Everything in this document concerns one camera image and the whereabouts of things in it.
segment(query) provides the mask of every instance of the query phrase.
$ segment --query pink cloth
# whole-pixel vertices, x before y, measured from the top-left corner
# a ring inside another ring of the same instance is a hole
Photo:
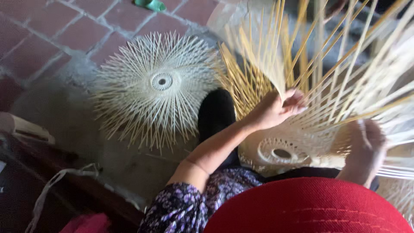
[[[80,215],[72,220],[60,233],[109,233],[111,225],[106,214]]]

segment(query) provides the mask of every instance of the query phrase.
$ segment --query tiled floor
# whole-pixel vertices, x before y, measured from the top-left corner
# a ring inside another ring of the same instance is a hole
[[[147,202],[195,146],[174,153],[127,148],[107,141],[89,100],[95,72],[136,36],[176,30],[211,46],[206,28],[214,0],[163,0],[155,13],[131,0],[2,0],[0,3],[0,111],[47,128],[63,149],[99,162],[103,174]]]

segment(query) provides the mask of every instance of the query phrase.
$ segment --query purple floral shirt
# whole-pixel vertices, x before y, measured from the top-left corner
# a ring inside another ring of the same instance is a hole
[[[263,184],[261,176],[243,167],[213,173],[201,194],[186,183],[167,185],[152,201],[138,233],[203,232],[211,215],[228,199]]]

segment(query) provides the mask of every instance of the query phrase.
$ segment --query red cap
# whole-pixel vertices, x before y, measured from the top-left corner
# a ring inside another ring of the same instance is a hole
[[[354,183],[294,178],[252,188],[225,202],[205,233],[403,233],[413,230],[388,201]]]

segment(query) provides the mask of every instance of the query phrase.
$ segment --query white string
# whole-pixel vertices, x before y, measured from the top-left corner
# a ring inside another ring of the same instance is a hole
[[[89,168],[89,167],[93,167],[94,171],[84,171],[85,169]],[[94,176],[94,177],[98,177],[99,175],[99,171],[96,168],[96,164],[95,163],[91,163],[83,168],[81,168],[80,170],[74,169],[74,168],[66,168],[63,169],[61,171],[59,171],[56,175],[54,175],[52,177],[52,179],[50,179],[45,187],[43,188],[42,193],[40,193],[39,197],[36,200],[36,203],[34,205],[33,208],[33,219],[30,221],[29,225],[27,226],[26,230],[24,231],[24,233],[33,233],[34,230],[36,229],[37,223],[39,222],[40,219],[40,215],[42,213],[43,210],[43,206],[45,204],[45,199],[46,196],[49,192],[49,189],[55,185],[57,182],[59,182],[59,180],[61,180],[66,173],[70,173],[70,174],[74,174],[74,175],[78,175],[78,176]]]

